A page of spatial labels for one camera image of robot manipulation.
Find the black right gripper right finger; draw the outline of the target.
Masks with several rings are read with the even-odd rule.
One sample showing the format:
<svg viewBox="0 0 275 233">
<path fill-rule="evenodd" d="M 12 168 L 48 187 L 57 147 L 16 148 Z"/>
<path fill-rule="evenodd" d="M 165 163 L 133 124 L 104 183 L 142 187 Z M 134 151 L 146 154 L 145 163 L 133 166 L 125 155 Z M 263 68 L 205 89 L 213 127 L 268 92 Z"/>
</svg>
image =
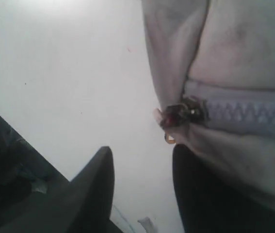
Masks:
<svg viewBox="0 0 275 233">
<path fill-rule="evenodd" d="M 172 164 L 186 233 L 275 233 L 275 211 L 225 184 L 188 147 L 174 147 Z"/>
</svg>

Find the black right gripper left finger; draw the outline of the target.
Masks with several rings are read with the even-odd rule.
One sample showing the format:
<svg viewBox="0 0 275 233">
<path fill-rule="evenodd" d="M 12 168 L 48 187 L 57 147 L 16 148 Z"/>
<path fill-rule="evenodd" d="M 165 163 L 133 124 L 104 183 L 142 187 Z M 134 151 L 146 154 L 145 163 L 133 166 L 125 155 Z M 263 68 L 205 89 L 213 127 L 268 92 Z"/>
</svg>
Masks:
<svg viewBox="0 0 275 233">
<path fill-rule="evenodd" d="M 0 233 L 112 233 L 113 153 L 101 147 L 67 181 L 53 171 L 49 181 L 21 170 L 0 185 Z"/>
</svg>

